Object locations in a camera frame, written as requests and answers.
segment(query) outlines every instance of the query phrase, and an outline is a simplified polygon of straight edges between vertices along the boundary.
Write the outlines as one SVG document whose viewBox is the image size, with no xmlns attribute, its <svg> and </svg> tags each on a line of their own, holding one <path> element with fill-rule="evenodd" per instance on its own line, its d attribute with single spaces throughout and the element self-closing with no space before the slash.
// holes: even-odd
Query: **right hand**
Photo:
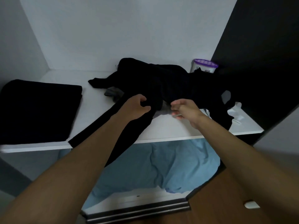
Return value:
<svg viewBox="0 0 299 224">
<path fill-rule="evenodd" d="M 171 115 L 176 116 L 177 119 L 187 119 L 190 121 L 192 127 L 196 129 L 196 123 L 198 118 L 204 113 L 196 106 L 194 101 L 188 99 L 178 99 L 170 103 L 172 113 Z"/>
</svg>

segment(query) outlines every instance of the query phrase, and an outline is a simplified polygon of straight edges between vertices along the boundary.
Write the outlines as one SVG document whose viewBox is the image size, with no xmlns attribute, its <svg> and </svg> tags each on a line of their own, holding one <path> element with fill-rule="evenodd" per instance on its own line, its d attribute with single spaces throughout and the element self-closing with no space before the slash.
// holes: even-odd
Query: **black clothing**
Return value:
<svg viewBox="0 0 299 224">
<path fill-rule="evenodd" d="M 88 81 L 94 88 L 116 87 L 124 92 L 124 96 L 111 109 L 105 112 L 89 127 L 69 141 L 72 147 L 77 146 L 90 136 L 96 129 L 107 122 L 125 101 L 142 94 L 147 98 L 145 105 L 151 106 L 151 111 L 137 120 L 131 121 L 119 137 L 106 165 L 113 162 L 130 145 L 141 132 L 151 123 L 153 115 L 161 110 L 163 100 L 171 103 L 180 98 L 192 99 L 199 108 L 210 111 L 210 116 L 224 128 L 229 129 L 233 117 L 227 114 L 221 94 L 226 90 L 217 75 L 203 72 L 200 69 L 187 73 L 177 65 L 147 64 L 133 58 L 123 58 L 118 70 L 106 79 Z"/>
<path fill-rule="evenodd" d="M 0 93 L 0 144 L 68 139 L 82 87 L 13 80 Z"/>
</svg>

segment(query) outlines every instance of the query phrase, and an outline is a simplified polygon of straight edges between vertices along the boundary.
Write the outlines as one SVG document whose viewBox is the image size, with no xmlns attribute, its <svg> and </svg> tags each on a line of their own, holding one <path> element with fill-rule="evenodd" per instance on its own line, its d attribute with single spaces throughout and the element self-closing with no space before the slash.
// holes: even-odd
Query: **wardrobe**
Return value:
<svg viewBox="0 0 299 224">
<path fill-rule="evenodd" d="M 229 131 L 253 144 L 296 101 L 279 117 L 261 120 L 263 115 L 256 107 L 263 104 L 260 94 L 253 92 L 256 100 L 251 99 L 252 85 L 244 86 L 250 70 L 261 68 L 252 67 L 251 57 L 246 63 L 238 61 L 242 67 L 235 66 L 231 63 L 236 63 L 238 55 L 223 54 L 235 31 L 236 17 L 246 6 L 245 0 L 0 0 L 0 86 L 13 79 L 82 86 L 71 139 L 114 104 L 104 96 L 104 89 L 92 88 L 88 80 L 106 78 L 116 71 L 120 59 L 177 64 L 188 72 L 195 58 L 213 60 L 220 64 L 215 73 L 225 75 L 232 94 L 244 105 L 236 108 L 244 117 L 241 124 L 233 121 Z M 135 143 L 197 138 L 203 136 L 188 121 L 162 115 L 152 120 Z M 55 151 L 72 148 L 67 141 L 0 145 L 0 151 L 10 153 L 10 159 L 13 154 L 21 159 L 21 153 L 45 152 L 54 160 Z M 188 199 L 197 190 L 172 194 L 157 187 L 114 193 L 82 215 L 88 223 L 111 223 L 189 210 Z"/>
</svg>

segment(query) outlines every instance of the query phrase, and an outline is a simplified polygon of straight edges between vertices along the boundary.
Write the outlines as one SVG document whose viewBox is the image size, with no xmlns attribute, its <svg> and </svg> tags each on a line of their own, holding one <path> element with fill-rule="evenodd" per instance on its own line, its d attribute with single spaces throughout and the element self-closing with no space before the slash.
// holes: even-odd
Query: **hand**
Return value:
<svg viewBox="0 0 299 224">
<path fill-rule="evenodd" d="M 171 110 L 173 110 L 173 112 L 171 113 L 172 116 L 180 114 L 179 116 L 176 116 L 176 118 L 189 120 L 191 126 L 195 129 L 198 118 L 202 115 L 205 116 L 205 114 L 201 112 L 201 110 L 192 100 L 178 99 L 171 102 L 170 105 Z"/>
<path fill-rule="evenodd" d="M 123 118 L 128 121 L 138 119 L 143 116 L 145 113 L 149 112 L 151 107 L 145 106 L 142 107 L 140 105 L 141 101 L 146 101 L 146 97 L 142 94 L 137 94 L 131 98 L 129 98 L 119 109 L 118 113 L 122 115 Z"/>
</svg>

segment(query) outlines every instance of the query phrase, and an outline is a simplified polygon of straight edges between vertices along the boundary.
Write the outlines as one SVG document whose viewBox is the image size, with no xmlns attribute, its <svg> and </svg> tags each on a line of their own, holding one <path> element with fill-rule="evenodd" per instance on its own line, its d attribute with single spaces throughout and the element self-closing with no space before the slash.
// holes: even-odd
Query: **white shelf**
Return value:
<svg viewBox="0 0 299 224">
<path fill-rule="evenodd" d="M 50 70 L 40 80 L 40 82 L 72 84 L 83 87 L 83 98 L 69 139 L 73 138 L 79 132 L 84 130 L 104 112 L 110 109 L 112 105 L 114 105 L 110 97 L 104 96 L 105 89 L 95 89 L 88 83 L 89 79 L 106 78 L 110 74 L 111 72 Z M 242 124 L 238 124 L 233 121 L 233 124 L 229 130 L 232 134 L 241 135 L 263 132 L 263 129 L 242 109 L 237 108 L 237 112 L 241 114 L 244 119 L 241 120 Z M 173 118 L 171 115 L 163 115 L 153 119 L 151 124 L 142 132 L 135 143 L 195 138 L 203 138 L 203 136 L 198 130 L 191 127 L 188 121 L 180 121 Z M 67 141 L 21 145 L 1 145 L 0 150 L 4 153 L 11 153 L 72 148 Z"/>
</svg>

